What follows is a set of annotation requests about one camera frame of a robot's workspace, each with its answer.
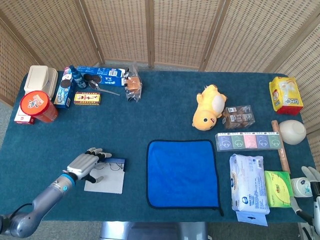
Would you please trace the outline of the cream plastic lunch box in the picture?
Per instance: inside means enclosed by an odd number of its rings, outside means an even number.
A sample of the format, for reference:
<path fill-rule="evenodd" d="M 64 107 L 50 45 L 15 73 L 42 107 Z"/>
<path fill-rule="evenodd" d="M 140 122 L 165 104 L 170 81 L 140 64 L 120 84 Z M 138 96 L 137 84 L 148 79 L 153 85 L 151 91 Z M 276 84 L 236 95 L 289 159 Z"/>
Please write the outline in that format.
<path fill-rule="evenodd" d="M 32 65 L 29 68 L 27 79 L 24 85 L 24 94 L 33 91 L 45 92 L 51 100 L 54 96 L 58 80 L 56 69 L 46 65 Z"/>

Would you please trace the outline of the small red white box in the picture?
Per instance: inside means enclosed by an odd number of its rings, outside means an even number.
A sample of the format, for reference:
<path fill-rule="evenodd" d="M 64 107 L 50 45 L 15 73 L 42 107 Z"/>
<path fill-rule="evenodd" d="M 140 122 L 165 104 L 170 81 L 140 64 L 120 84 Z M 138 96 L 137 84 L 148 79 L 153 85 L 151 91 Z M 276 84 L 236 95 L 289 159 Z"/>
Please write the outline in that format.
<path fill-rule="evenodd" d="M 35 118 L 25 114 L 20 108 L 17 110 L 17 113 L 14 117 L 14 122 L 21 125 L 33 125 L 35 123 Z"/>

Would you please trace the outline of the white wet wipes pack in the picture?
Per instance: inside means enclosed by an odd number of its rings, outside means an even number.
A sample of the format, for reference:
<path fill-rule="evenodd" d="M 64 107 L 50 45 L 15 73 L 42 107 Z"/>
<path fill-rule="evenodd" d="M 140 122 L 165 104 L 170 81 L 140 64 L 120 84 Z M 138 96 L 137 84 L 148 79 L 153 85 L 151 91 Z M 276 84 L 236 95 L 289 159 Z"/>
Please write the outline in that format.
<path fill-rule="evenodd" d="M 268 205 L 262 156 L 233 154 L 229 159 L 231 207 L 237 220 L 268 226 Z"/>

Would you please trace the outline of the clear bag of bread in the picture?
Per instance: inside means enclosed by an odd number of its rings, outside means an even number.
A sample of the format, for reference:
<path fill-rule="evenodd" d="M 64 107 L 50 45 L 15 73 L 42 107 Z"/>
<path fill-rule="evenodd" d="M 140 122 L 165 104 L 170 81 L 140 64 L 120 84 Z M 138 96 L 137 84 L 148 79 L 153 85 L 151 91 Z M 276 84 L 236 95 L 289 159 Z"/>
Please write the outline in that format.
<path fill-rule="evenodd" d="M 138 74 L 138 70 L 134 64 L 132 64 L 124 74 L 124 88 L 127 100 L 138 102 L 141 99 L 142 94 L 142 81 Z"/>

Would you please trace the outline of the small yellow red box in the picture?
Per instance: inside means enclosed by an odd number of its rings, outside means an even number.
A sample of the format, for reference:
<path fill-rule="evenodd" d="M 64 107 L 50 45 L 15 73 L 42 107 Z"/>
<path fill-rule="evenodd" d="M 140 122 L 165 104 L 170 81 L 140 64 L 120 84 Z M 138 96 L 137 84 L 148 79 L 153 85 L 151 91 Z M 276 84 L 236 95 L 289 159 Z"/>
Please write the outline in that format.
<path fill-rule="evenodd" d="M 75 105 L 99 106 L 101 94 L 98 92 L 76 92 L 73 100 Z"/>

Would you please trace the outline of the cream bowl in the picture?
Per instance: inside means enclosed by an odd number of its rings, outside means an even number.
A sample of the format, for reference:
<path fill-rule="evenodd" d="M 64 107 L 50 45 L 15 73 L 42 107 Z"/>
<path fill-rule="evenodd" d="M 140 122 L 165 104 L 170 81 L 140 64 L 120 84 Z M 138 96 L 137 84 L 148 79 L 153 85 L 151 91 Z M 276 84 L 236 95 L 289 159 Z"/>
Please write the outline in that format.
<path fill-rule="evenodd" d="M 279 124 L 282 140 L 289 145 L 301 143 L 307 135 L 306 127 L 297 120 L 285 120 Z"/>

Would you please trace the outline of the wire-frame eyeglasses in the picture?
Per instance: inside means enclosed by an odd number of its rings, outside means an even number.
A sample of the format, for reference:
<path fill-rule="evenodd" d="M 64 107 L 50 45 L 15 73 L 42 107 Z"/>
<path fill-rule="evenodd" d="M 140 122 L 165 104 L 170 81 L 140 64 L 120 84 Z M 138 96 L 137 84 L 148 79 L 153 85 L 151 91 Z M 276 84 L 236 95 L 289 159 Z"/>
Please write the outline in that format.
<path fill-rule="evenodd" d="M 112 162 L 100 162 L 95 166 L 96 170 L 103 170 L 105 167 L 109 168 L 112 171 L 120 171 L 124 169 L 123 163 L 112 163 Z"/>

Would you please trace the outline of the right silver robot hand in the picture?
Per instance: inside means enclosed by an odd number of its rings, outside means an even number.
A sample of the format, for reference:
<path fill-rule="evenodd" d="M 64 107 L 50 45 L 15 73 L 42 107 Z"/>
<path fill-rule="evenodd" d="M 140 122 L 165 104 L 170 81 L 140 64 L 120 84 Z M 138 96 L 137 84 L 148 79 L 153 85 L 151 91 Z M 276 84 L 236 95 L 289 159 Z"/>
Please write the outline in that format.
<path fill-rule="evenodd" d="M 303 211 L 293 196 L 289 198 L 290 205 L 296 215 L 300 216 L 310 226 L 313 226 L 317 233 L 320 233 L 320 172 L 311 166 L 302 166 L 301 170 L 310 181 L 314 214 L 311 216 Z"/>

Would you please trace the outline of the clear box of brown sweets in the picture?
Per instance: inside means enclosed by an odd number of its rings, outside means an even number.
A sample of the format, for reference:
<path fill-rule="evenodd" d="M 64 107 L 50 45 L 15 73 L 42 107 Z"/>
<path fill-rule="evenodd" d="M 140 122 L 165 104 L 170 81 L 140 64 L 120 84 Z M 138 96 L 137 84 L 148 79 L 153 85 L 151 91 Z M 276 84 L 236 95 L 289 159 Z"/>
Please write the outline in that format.
<path fill-rule="evenodd" d="M 222 124 L 226 129 L 246 128 L 255 122 L 251 105 L 229 106 L 222 112 Z"/>

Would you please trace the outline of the long blue cookie box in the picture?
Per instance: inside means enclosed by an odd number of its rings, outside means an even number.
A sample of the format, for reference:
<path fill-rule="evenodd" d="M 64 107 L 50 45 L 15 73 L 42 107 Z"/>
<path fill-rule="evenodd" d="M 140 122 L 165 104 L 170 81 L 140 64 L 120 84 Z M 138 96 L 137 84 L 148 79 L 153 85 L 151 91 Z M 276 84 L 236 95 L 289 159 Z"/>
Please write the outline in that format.
<path fill-rule="evenodd" d="M 123 87 L 125 85 L 125 73 L 123 68 L 78 66 L 76 68 L 87 82 L 94 81 L 101 85 Z"/>

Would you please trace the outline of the short blue cookie box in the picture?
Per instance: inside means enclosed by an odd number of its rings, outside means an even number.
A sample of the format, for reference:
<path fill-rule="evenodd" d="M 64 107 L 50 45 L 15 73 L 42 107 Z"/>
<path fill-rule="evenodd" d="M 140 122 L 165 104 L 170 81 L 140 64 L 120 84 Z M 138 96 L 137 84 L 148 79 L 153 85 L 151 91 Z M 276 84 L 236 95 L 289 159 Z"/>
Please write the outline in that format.
<path fill-rule="evenodd" d="M 73 80 L 72 72 L 70 67 L 64 68 L 64 72 L 59 83 L 57 93 L 53 104 L 56 108 L 66 108 L 70 107 L 71 101 L 74 98 L 74 93 L 76 89 L 76 83 Z"/>

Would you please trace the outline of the yellow red snack bag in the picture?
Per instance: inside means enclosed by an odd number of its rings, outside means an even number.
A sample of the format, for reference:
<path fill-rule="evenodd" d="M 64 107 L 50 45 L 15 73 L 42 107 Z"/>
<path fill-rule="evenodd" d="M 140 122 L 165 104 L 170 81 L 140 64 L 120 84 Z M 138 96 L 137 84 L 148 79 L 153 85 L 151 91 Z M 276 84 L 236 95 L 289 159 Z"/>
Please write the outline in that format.
<path fill-rule="evenodd" d="M 278 114 L 296 116 L 304 107 L 295 77 L 276 76 L 269 82 L 269 92 Z"/>

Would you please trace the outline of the blue microfiber cloth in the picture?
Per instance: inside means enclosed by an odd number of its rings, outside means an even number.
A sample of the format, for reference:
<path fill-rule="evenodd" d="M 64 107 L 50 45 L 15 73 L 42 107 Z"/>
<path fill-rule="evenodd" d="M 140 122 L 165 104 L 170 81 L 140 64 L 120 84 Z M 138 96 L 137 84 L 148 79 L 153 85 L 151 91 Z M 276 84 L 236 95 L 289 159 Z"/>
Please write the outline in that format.
<path fill-rule="evenodd" d="M 212 209 L 223 216 L 212 141 L 150 141 L 146 151 L 146 200 L 155 209 Z"/>

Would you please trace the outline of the blue glasses case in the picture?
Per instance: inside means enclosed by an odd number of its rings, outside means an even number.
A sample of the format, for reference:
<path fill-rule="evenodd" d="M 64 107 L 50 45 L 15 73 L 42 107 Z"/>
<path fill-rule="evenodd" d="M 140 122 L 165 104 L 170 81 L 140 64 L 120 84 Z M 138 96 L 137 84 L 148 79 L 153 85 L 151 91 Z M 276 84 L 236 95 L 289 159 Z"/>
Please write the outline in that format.
<path fill-rule="evenodd" d="M 90 175 L 95 179 L 97 179 L 98 177 L 103 177 L 103 179 L 98 183 L 91 183 L 89 181 L 86 181 L 84 185 L 84 191 L 95 193 L 122 194 L 125 178 L 126 160 L 124 158 L 107 158 L 102 163 L 124 164 L 124 168 L 123 170 L 119 171 L 112 171 L 107 167 L 102 170 L 97 170 L 94 168 L 90 172 Z"/>

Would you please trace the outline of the white floral cup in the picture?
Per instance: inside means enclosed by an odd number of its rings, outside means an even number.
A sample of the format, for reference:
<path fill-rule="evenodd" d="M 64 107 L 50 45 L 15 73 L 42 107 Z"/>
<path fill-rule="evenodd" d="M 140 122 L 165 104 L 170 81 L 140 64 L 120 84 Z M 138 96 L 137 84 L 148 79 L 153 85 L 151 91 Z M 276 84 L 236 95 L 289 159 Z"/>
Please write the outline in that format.
<path fill-rule="evenodd" d="M 306 177 L 291 179 L 291 186 L 293 195 L 296 198 L 309 198 L 313 196 L 310 181 Z"/>

